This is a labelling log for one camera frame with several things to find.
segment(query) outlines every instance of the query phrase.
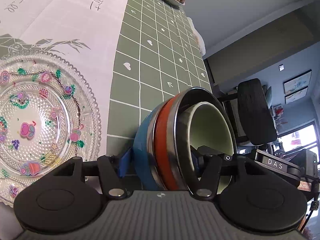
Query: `picture frame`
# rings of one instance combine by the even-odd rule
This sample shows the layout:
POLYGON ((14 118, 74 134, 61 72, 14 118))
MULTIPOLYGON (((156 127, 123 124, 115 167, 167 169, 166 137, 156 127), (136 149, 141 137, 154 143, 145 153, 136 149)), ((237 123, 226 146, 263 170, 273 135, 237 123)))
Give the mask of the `picture frame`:
POLYGON ((283 83, 284 94, 286 96, 297 92, 298 90, 306 87, 310 83, 312 70, 308 70, 292 79, 287 80, 283 83))
POLYGON ((300 98, 303 98, 306 96, 307 94, 307 91, 308 91, 308 87, 305 87, 305 88, 302 88, 288 96, 285 97, 285 103, 286 104, 290 104, 300 98))

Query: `glass plate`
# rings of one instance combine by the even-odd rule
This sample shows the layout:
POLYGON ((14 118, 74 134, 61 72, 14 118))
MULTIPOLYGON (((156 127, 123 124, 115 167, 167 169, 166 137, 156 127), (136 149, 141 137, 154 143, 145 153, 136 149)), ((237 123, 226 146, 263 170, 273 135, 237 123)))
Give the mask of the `glass plate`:
POLYGON ((0 201, 73 156, 95 160, 101 140, 96 99, 69 62, 48 52, 0 63, 0 201))

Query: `white tablecloth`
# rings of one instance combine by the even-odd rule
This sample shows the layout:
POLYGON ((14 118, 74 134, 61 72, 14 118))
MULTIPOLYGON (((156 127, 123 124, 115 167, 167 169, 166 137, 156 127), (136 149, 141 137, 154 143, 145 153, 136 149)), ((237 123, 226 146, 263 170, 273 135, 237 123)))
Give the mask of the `white tablecloth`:
MULTIPOLYGON (((73 64, 94 91, 106 153, 116 46, 127 0, 0 0, 0 57, 33 45, 73 64)), ((0 203, 0 239, 21 232, 12 208, 0 203)))

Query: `grape sticker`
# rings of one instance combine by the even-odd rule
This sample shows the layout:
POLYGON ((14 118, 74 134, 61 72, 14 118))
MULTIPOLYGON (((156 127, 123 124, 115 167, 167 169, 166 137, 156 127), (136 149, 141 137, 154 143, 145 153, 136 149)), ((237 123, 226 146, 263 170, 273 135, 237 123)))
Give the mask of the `grape sticker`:
POLYGON ((19 140, 13 140, 11 142, 12 142, 12 147, 11 148, 14 147, 16 149, 16 151, 18 151, 19 144, 20 144, 19 140))

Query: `black device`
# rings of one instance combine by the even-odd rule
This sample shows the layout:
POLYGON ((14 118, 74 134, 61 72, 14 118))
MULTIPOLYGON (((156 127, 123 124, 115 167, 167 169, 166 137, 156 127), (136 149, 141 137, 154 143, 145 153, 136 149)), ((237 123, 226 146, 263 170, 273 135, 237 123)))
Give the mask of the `black device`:
POLYGON ((319 187, 319 184, 315 184, 316 182, 312 179, 308 179, 308 177, 318 177, 318 160, 317 155, 308 150, 303 149, 297 153, 295 157, 293 157, 290 161, 295 165, 298 165, 301 169, 301 180, 298 186, 299 190, 302 190, 305 194, 307 200, 313 198, 314 196, 314 187, 319 187))
POLYGON ((301 170, 298 165, 290 163, 258 149, 252 150, 250 153, 246 154, 246 156, 254 160, 257 164, 276 173, 278 176, 294 185, 295 187, 299 186, 301 170))
POLYGON ((117 157, 73 157, 17 195, 14 212, 26 229, 17 239, 304 239, 296 228, 307 201, 295 186, 243 155, 208 160, 195 195, 128 196, 117 157), (217 195, 224 175, 236 179, 217 195), (84 176, 98 176, 102 194, 84 176))

